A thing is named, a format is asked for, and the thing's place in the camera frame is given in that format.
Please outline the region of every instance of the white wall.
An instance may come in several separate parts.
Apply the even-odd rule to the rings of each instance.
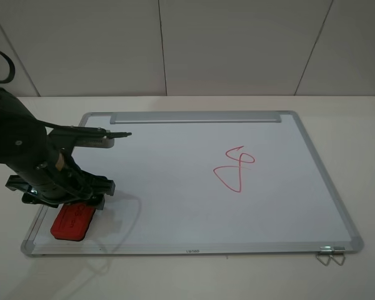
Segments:
[[[375,0],[0,0],[0,25],[17,96],[375,95]]]
[[[293,95],[331,0],[160,0],[168,95]]]
[[[335,0],[298,95],[375,95],[375,0]]]
[[[12,61],[14,61],[16,67],[16,74],[15,78],[9,84],[5,84],[4,87],[10,93],[14,93],[17,96],[38,96],[36,90],[34,89],[31,81],[27,77],[24,69],[22,68],[19,60],[14,55],[13,50],[11,49],[9,43],[6,40],[5,35],[0,30],[0,50],[6,53]],[[7,77],[9,72],[8,64],[1,58],[0,56],[0,79],[4,79]]]
[[[0,0],[42,96],[165,95],[157,0]]]

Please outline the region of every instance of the red eraser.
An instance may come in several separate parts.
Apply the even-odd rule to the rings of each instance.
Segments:
[[[96,208],[86,206],[84,203],[63,205],[51,226],[50,233],[56,239],[82,241],[95,211]]]

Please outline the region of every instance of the red marker drawing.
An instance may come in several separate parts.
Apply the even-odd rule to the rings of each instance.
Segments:
[[[221,167],[216,167],[214,170],[212,170],[214,172],[214,174],[218,177],[218,179],[221,180],[221,182],[228,189],[230,189],[231,191],[237,192],[237,193],[240,193],[242,191],[242,169],[245,169],[245,167],[242,167],[242,163],[253,164],[256,161],[254,159],[254,157],[252,157],[250,154],[247,154],[247,153],[241,153],[239,155],[239,158],[235,158],[235,157],[231,156],[230,152],[232,152],[232,151],[239,151],[243,147],[244,146],[232,148],[232,149],[226,151],[226,153],[225,153],[225,155],[226,155],[227,158],[233,159],[234,161],[238,161],[239,162],[238,166],[221,166]],[[247,156],[249,160],[243,160],[243,156]],[[217,170],[218,169],[222,169],[222,168],[238,168],[239,169],[239,189],[233,189],[233,188],[231,188],[230,186],[228,186],[228,184],[225,181],[222,180],[221,177],[219,177],[219,175],[217,174]]]

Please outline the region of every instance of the whiteboard frame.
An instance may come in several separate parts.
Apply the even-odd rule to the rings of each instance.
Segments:
[[[296,122],[304,142],[321,174],[323,181],[329,191],[339,215],[351,237],[351,241],[341,242],[256,242],[247,244],[220,244],[209,245],[195,249],[189,245],[181,245],[178,249],[162,245],[150,250],[142,250],[133,247],[119,248],[113,252],[102,252],[101,249],[91,249],[90,253],[81,252],[77,248],[69,247],[36,247],[34,238],[46,215],[47,206],[41,206],[32,221],[32,224],[21,244],[21,251],[28,256],[73,256],[73,255],[170,255],[170,254],[254,254],[254,253],[319,253],[325,248],[339,252],[356,253],[364,247],[364,242],[356,229],[353,220],[344,206],[339,193],[334,186],[321,158],[314,147],[303,123],[298,114],[294,111],[178,111],[178,112],[89,112],[82,117],[79,126],[85,126],[90,117],[106,116],[111,117],[110,124],[132,124],[132,123],[246,123],[246,122],[281,122],[281,115],[291,115]]]

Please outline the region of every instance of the whiteboard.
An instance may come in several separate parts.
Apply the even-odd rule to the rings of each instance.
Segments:
[[[81,242],[49,230],[42,208],[27,254],[186,254],[362,247],[293,112],[90,114],[87,127],[132,132],[110,149],[77,147],[90,173],[116,183]]]

